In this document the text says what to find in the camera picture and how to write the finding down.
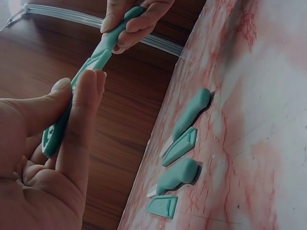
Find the fingernail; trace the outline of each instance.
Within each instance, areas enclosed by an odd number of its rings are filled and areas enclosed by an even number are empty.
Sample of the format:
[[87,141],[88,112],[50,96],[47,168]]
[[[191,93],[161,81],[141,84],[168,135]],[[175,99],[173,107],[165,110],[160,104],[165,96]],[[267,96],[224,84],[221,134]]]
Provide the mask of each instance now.
[[106,16],[106,18],[104,19],[104,21],[101,24],[101,29],[100,29],[101,33],[104,33],[105,31],[110,29],[112,20],[113,20],[112,14],[109,14],[109,15]]
[[124,44],[118,44],[119,47],[129,48],[132,45],[131,42],[125,42]]
[[113,50],[112,53],[113,54],[122,54],[126,49],[125,48],[120,48],[119,50],[115,51]]
[[71,80],[69,78],[63,78],[54,84],[54,86],[51,89],[51,92],[55,90],[62,90],[70,83],[71,83]]

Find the tool handle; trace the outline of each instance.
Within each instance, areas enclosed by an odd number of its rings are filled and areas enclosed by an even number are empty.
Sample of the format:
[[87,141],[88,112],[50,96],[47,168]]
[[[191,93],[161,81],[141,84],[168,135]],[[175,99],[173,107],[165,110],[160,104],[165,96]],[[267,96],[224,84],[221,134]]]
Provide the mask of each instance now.
[[[79,76],[86,69],[102,69],[107,63],[107,61],[111,58],[112,50],[118,42],[118,36],[123,30],[126,29],[127,22],[132,18],[140,16],[143,12],[143,7],[133,7],[125,14],[125,17],[123,21],[119,24],[119,26],[117,26],[110,33],[107,33],[105,36],[103,36],[101,42],[98,44],[91,57],[83,64],[78,73],[71,80],[72,96],[74,94],[75,85]],[[43,133],[42,152],[45,156],[49,158],[52,157],[52,155],[55,153],[63,140],[67,122],[71,113],[72,96],[70,104],[66,108],[64,114],[59,119],[59,121],[47,128]]]
[[181,183],[191,183],[198,170],[198,164],[191,158],[183,158],[167,170],[158,180],[157,195],[163,194],[166,190],[176,188]]

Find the finger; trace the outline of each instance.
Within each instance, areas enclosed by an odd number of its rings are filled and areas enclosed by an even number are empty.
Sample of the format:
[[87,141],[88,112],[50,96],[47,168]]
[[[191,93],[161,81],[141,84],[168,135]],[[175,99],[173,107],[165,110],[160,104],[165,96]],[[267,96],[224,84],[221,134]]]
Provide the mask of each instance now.
[[51,158],[49,158],[46,163],[45,163],[45,167],[47,169],[55,169],[56,168],[56,163],[57,163],[57,159],[58,159],[58,154],[59,151],[56,151]]
[[98,101],[97,101],[97,106],[100,105],[100,101],[102,98],[102,94],[105,91],[105,83],[106,83],[106,72],[103,72],[101,70],[94,70],[96,73],[96,78],[97,78],[97,95],[98,95]]
[[147,8],[147,10],[140,17],[131,19],[126,25],[126,31],[134,33],[147,27],[155,26],[157,21],[166,14],[173,3],[173,0],[159,2],[148,0],[143,2],[142,6]]
[[106,17],[101,24],[101,33],[107,33],[113,30],[124,18],[127,7],[132,6],[129,0],[107,0]]
[[128,33],[126,31],[123,31],[118,36],[118,47],[119,50],[113,50],[114,54],[119,54],[120,50],[123,52],[139,41],[141,41],[143,38],[145,38],[148,34],[150,34],[154,30],[155,25],[149,26],[145,28],[144,30],[139,30],[134,33]]
[[83,194],[87,188],[90,144],[97,105],[100,102],[97,79],[104,82],[105,78],[105,74],[96,74],[93,71],[86,71],[79,78],[66,134],[56,162],[56,170],[65,175]]
[[68,78],[58,81],[50,94],[25,100],[0,100],[0,176],[10,175],[24,155],[26,138],[43,132],[55,123],[71,99]]
[[42,152],[42,144],[40,143],[38,147],[34,150],[33,155],[30,159],[34,164],[42,164],[44,165],[46,161],[48,160],[48,157],[46,157]]
[[28,137],[43,132],[55,123],[65,111],[71,99],[69,78],[59,80],[48,95],[25,99],[4,99],[5,106],[11,109],[15,122],[22,122],[22,130]]
[[42,133],[33,137],[27,138],[26,146],[25,146],[25,157],[29,160],[31,159],[33,153],[42,142]]

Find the clear plastic tube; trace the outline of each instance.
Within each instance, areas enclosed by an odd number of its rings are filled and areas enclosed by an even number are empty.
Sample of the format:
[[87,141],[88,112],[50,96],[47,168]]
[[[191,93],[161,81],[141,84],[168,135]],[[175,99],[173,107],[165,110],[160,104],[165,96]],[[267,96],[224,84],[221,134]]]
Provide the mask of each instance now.
[[[10,25],[16,17],[18,16],[20,17],[20,15],[24,13],[33,13],[33,14],[40,14],[40,15],[60,18],[63,20],[92,26],[98,29],[100,29],[101,23],[103,22],[102,18],[98,18],[95,16],[91,16],[89,14],[85,14],[85,13],[81,13],[77,11],[71,11],[71,10],[52,7],[52,6],[25,4],[23,8],[17,14],[9,18],[4,28]],[[180,45],[177,45],[173,42],[170,42],[166,39],[157,37],[152,34],[145,37],[143,40],[141,40],[141,42],[148,46],[152,46],[157,49],[163,50],[177,57],[180,57],[182,49],[183,49],[183,47]]]

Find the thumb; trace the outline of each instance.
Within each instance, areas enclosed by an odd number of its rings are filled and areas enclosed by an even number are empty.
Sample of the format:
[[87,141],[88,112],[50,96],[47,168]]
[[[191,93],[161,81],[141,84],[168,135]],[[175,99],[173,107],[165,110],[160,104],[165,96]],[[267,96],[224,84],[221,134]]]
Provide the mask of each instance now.
[[125,0],[107,0],[106,17],[101,25],[101,33],[113,30],[123,20],[126,6]]
[[5,99],[6,105],[18,116],[12,116],[15,119],[21,119],[22,128],[28,137],[41,133],[50,125],[55,123],[64,113],[68,106],[72,94],[69,78],[59,80],[51,89],[48,95],[16,100]]
[[69,78],[59,80],[48,95],[33,99],[1,99],[0,177],[12,173],[24,154],[26,137],[55,123],[71,100]]

